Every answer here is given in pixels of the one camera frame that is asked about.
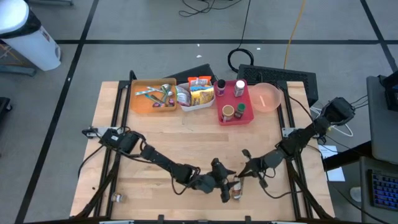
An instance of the snack package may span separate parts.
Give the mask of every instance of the snack package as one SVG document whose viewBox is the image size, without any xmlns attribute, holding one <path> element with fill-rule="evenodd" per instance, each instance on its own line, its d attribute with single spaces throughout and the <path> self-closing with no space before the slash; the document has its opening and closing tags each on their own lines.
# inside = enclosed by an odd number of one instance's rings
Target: snack package
<svg viewBox="0 0 398 224">
<path fill-rule="evenodd" d="M 182 106 L 191 106 L 191 94 L 180 86 L 176 86 L 177 103 Z"/>
<path fill-rule="evenodd" d="M 212 86 L 191 86 L 190 92 L 191 106 L 208 103 L 214 98 L 214 88 Z"/>
<path fill-rule="evenodd" d="M 205 76 L 205 77 L 189 77 L 188 78 L 188 83 L 189 87 L 191 86 L 198 86 L 198 85 L 211 85 L 211 76 Z"/>
</svg>

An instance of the red basket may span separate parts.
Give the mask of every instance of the red basket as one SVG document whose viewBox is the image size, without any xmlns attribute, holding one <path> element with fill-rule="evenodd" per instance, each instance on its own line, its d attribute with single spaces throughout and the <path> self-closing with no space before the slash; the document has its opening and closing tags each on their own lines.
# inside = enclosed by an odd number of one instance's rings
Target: red basket
<svg viewBox="0 0 398 224">
<path fill-rule="evenodd" d="M 245 83 L 243 95 L 239 97 L 234 96 L 234 88 L 237 81 L 238 80 L 225 81 L 224 95 L 223 96 L 216 95 L 218 123 L 222 126 L 248 124 L 254 119 L 253 109 L 251 107 L 251 102 L 250 102 L 248 84 L 246 83 L 246 80 L 242 80 Z M 240 103 L 244 103 L 246 105 L 246 109 L 244 110 L 241 119 L 233 117 L 227 122 L 222 122 L 223 107 L 225 105 L 231 105 L 233 106 L 234 109 L 236 109 L 238 107 L 238 104 Z"/>
</svg>

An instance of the wooden tabletop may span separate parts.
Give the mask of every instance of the wooden tabletop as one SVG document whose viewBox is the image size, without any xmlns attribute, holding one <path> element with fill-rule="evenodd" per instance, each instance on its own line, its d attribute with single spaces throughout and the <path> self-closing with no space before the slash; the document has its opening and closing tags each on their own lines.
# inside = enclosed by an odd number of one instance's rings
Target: wooden tabletop
<svg viewBox="0 0 398 224">
<path fill-rule="evenodd" d="M 103 82 L 93 126 L 109 126 L 111 123 L 118 82 Z M 289 94 L 307 109 L 308 103 L 302 82 L 288 82 Z M 291 101 L 296 127 L 304 128 L 311 120 L 294 101 Z M 287 113 L 284 102 L 286 126 Z M 135 114 L 129 111 L 127 125 L 145 135 L 147 142 L 171 160 L 201 168 L 205 174 L 211 170 L 210 162 L 219 158 L 227 169 L 240 173 L 247 161 L 242 149 L 248 149 L 252 157 L 259 157 L 275 149 L 281 140 L 277 112 L 254 111 L 254 120 L 242 126 L 220 126 L 217 121 L 216 103 L 205 109 L 183 112 L 175 111 Z M 123 111 L 121 105 L 119 126 Z M 318 147 L 315 140 L 309 145 Z M 98 139 L 89 139 L 85 157 L 100 145 Z M 132 153 L 138 153 L 138 146 Z M 90 159 L 83 167 L 71 215 L 76 215 L 88 203 L 98 188 L 103 166 L 104 150 Z M 319 152 L 307 147 L 302 152 L 303 166 L 308 188 L 325 211 L 334 216 L 326 176 Z M 288 192 L 289 184 L 285 162 L 276 168 L 276 177 L 266 178 L 267 191 L 272 195 Z M 177 191 L 182 185 L 175 184 Z M 250 215 L 252 220 L 294 220 L 292 197 L 281 199 L 268 197 L 254 178 L 245 178 L 243 195 L 239 201 L 231 199 L 222 203 L 220 190 L 210 194 L 188 189 L 183 195 L 175 195 L 171 187 L 170 174 L 160 167 L 138 163 L 122 158 L 116 191 L 124 196 L 124 202 L 114 203 L 113 219 L 156 220 L 159 214 L 166 220 L 243 220 Z M 302 195 L 299 194 L 302 216 L 305 216 Z M 101 213 L 104 214 L 105 202 Z"/>
</svg>

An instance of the pink bowl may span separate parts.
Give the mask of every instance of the pink bowl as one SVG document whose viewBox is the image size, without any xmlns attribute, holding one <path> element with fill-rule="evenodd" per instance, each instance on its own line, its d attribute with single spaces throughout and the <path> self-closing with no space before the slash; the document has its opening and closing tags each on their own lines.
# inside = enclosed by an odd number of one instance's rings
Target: pink bowl
<svg viewBox="0 0 398 224">
<path fill-rule="evenodd" d="M 268 83 L 258 83 L 249 88 L 252 106 L 263 113 L 275 110 L 282 100 L 281 92 Z"/>
</svg>

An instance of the computer keyboard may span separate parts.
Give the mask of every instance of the computer keyboard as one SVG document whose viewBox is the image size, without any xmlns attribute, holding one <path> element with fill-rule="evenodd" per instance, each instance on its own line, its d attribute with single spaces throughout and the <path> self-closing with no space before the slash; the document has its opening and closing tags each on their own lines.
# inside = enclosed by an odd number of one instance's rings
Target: computer keyboard
<svg viewBox="0 0 398 224">
<path fill-rule="evenodd" d="M 398 176 L 368 170 L 371 205 L 398 211 Z"/>
<path fill-rule="evenodd" d="M 248 85 L 255 85 L 260 82 L 300 81 L 304 83 L 308 104 L 312 106 L 318 100 L 317 77 L 315 73 L 312 72 L 240 65 L 236 79 L 245 79 Z"/>
</svg>

